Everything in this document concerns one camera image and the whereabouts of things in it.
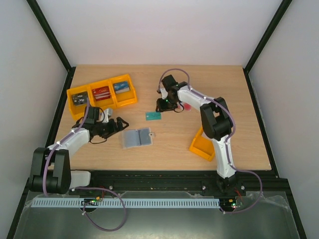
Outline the white card with red circle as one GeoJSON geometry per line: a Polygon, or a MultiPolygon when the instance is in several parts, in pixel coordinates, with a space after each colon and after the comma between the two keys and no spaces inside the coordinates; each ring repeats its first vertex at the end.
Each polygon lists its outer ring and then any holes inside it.
{"type": "Polygon", "coordinates": [[[182,102],[180,105],[184,108],[185,111],[191,111],[192,106],[188,103],[182,102]]]}

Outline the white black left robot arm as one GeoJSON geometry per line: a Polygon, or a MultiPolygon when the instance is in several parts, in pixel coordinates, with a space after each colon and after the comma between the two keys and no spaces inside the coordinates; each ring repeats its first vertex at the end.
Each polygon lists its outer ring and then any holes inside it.
{"type": "Polygon", "coordinates": [[[86,106],[84,116],[76,121],[71,131],[48,147],[39,147],[33,153],[28,186],[30,191],[48,194],[65,194],[70,189],[90,184],[91,173],[71,170],[71,157],[96,136],[106,142],[111,136],[125,130],[129,123],[121,117],[110,119],[107,111],[86,106]]]}

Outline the teal green card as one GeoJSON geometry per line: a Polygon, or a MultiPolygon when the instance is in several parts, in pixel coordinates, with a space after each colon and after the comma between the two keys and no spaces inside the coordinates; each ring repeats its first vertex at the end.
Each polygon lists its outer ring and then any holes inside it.
{"type": "Polygon", "coordinates": [[[146,112],[146,121],[161,120],[161,113],[146,112]]]}

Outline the beige leather card holder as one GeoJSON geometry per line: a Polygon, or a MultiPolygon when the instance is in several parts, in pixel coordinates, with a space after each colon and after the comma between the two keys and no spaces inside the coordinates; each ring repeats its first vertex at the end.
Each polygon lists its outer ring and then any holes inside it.
{"type": "Polygon", "coordinates": [[[155,133],[149,127],[125,130],[122,133],[124,149],[153,145],[155,133]]]}

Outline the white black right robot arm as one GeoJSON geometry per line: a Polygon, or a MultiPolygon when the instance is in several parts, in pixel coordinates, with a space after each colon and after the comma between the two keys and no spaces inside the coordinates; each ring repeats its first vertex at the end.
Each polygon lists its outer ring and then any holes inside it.
{"type": "Polygon", "coordinates": [[[210,98],[192,88],[187,82],[177,82],[172,75],[162,76],[157,92],[156,112],[175,111],[181,102],[187,103],[200,112],[203,133],[213,144],[217,174],[217,189],[223,195],[235,189],[236,170],[233,163],[230,137],[235,129],[226,101],[222,98],[210,98]]]}

